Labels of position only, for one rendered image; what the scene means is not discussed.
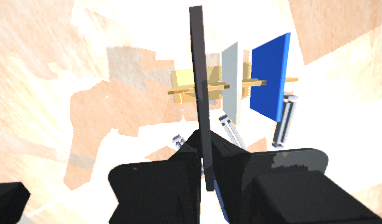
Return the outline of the tan slotted board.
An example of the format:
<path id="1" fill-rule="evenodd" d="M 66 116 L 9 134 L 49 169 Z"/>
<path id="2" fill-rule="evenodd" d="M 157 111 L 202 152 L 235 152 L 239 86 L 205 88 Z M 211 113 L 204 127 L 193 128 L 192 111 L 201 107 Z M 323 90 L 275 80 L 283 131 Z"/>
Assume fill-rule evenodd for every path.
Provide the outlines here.
<path id="1" fill-rule="evenodd" d="M 193 69 L 171 71 L 173 87 L 168 95 L 174 94 L 175 102 L 196 102 Z M 286 82 L 296 82 L 299 77 L 285 77 Z M 230 85 L 222 81 L 222 65 L 207 67 L 208 98 L 222 99 L 222 89 L 230 89 Z M 251 62 L 243 63 L 242 96 L 250 96 L 250 87 L 266 85 L 267 81 L 251 79 Z"/>

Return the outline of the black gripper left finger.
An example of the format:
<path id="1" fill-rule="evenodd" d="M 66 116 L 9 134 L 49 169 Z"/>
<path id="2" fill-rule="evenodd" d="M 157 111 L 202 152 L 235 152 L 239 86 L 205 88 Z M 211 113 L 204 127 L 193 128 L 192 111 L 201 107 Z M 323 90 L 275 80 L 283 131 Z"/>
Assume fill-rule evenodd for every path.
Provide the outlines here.
<path id="1" fill-rule="evenodd" d="M 168 159 L 125 163 L 109 171 L 108 182 L 120 202 L 121 197 L 178 194 L 189 224 L 201 220 L 202 150 L 196 129 Z"/>

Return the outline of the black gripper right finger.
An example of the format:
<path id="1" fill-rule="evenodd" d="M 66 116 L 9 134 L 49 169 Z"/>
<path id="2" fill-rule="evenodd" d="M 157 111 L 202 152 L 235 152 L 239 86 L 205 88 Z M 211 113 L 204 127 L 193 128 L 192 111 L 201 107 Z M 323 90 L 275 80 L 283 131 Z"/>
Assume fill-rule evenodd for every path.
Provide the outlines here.
<path id="1" fill-rule="evenodd" d="M 315 148 L 249 152 L 211 130 L 213 172 L 230 224 L 248 224 L 252 180 L 260 175 L 320 170 L 328 154 Z"/>

